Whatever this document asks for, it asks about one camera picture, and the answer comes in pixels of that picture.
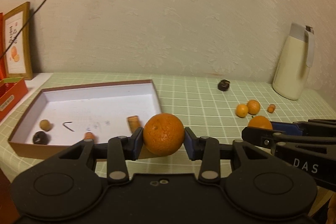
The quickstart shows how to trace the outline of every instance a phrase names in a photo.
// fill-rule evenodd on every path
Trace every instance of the orange illustration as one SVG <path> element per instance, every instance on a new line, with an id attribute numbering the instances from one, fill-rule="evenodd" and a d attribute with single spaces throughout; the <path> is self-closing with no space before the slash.
<path id="1" fill-rule="evenodd" d="M 10 49 L 10 55 L 12 56 L 12 58 L 14 58 L 14 56 L 17 55 L 17 49 L 15 46 L 11 47 Z"/>
<path id="2" fill-rule="evenodd" d="M 13 57 L 14 62 L 18 62 L 20 60 L 20 56 L 17 54 Z"/>

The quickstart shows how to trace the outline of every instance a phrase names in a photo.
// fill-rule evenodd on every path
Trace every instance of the label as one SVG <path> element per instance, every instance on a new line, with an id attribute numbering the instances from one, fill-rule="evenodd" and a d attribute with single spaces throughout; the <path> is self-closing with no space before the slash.
<path id="1" fill-rule="evenodd" d="M 5 46 L 9 47 L 14 37 L 23 26 L 23 11 L 5 20 Z M 26 73 L 23 33 L 15 39 L 6 53 L 8 73 Z"/>
<path id="2" fill-rule="evenodd" d="M 308 161 L 305 161 L 302 166 L 300 166 L 300 165 L 302 165 L 302 161 L 301 161 L 301 164 L 300 164 L 300 160 L 297 159 L 297 158 L 295 158 L 293 166 L 301 168 L 302 170 L 306 170 L 307 172 L 312 172 L 313 174 L 316 174 L 317 171 L 318 171 L 317 167 L 319 167 L 318 164 L 311 164 L 311 165 L 309 165 Z"/>
<path id="3" fill-rule="evenodd" d="M 0 111 L 3 111 L 11 101 L 14 100 L 14 95 L 11 95 L 1 106 L 0 106 Z"/>

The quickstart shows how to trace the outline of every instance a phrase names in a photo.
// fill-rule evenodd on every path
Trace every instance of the thermos handle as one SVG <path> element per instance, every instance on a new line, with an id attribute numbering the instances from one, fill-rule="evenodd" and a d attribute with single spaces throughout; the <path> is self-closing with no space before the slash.
<path id="1" fill-rule="evenodd" d="M 308 53 L 307 53 L 306 65 L 308 68 L 311 68 L 314 60 L 315 37 L 311 32 L 307 30 L 305 30 L 305 34 L 308 37 Z"/>

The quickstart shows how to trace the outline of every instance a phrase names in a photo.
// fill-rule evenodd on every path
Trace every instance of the brown box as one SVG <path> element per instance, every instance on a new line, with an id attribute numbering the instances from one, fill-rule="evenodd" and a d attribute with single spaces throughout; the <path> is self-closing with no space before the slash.
<path id="1" fill-rule="evenodd" d="M 131 136 L 127 117 L 138 115 L 142 126 L 161 113 L 152 80 L 134 80 L 42 89 L 26 109 L 8 142 L 21 157 L 47 159 L 92 132 L 96 143 Z M 39 122 L 52 124 L 48 145 L 33 144 Z M 145 146 L 140 159 L 157 157 Z"/>

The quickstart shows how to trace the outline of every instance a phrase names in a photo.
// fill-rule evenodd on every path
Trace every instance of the white thermos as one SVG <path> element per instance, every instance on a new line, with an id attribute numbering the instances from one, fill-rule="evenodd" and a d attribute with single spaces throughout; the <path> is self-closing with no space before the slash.
<path id="1" fill-rule="evenodd" d="M 313 65 L 314 49 L 313 28 L 292 23 L 273 79 L 277 93 L 290 100 L 299 99 Z"/>

